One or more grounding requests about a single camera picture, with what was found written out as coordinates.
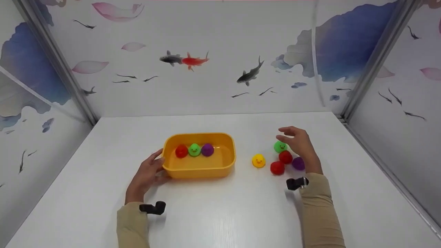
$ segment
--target table surface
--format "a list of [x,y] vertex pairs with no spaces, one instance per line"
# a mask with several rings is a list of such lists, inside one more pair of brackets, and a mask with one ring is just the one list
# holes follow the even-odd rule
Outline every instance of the table surface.
[[[441,247],[441,241],[330,112],[101,118],[7,248],[116,248],[116,211],[139,164],[176,133],[226,132],[234,171],[174,180],[147,192],[151,247],[302,247],[298,192],[269,170],[277,129],[306,129],[328,177],[347,247]],[[267,165],[251,165],[261,153]]]

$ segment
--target left hand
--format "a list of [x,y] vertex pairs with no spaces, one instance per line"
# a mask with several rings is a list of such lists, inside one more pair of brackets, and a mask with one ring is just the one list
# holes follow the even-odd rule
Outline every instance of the left hand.
[[153,184],[162,184],[170,180],[168,176],[156,176],[156,173],[164,170],[162,167],[164,158],[156,159],[161,153],[162,149],[159,149],[141,163],[127,188],[125,204],[144,202],[144,195]]

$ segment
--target yellow rubber duck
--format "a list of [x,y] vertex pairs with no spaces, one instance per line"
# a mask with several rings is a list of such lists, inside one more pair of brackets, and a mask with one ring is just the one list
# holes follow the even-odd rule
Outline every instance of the yellow rubber duck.
[[263,157],[262,154],[254,155],[251,162],[253,163],[254,167],[256,167],[256,168],[262,168],[263,166],[265,166],[265,163],[266,163],[265,158]]

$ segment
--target red fish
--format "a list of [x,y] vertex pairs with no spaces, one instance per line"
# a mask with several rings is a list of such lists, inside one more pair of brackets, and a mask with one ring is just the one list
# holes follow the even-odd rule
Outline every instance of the red fish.
[[207,62],[209,60],[208,58],[208,52],[205,56],[205,59],[201,59],[200,57],[192,58],[190,56],[190,53],[187,53],[187,58],[182,59],[182,63],[188,65],[188,70],[193,70],[192,66],[201,66],[203,63]]

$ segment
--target sleeve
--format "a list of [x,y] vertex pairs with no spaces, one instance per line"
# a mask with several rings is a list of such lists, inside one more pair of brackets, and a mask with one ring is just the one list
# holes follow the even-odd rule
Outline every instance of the sleeve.
[[307,187],[300,190],[303,202],[305,248],[344,248],[343,234],[334,209],[328,179],[307,173]]
[[147,213],[139,211],[141,202],[131,202],[116,213],[116,234],[119,248],[150,248]]

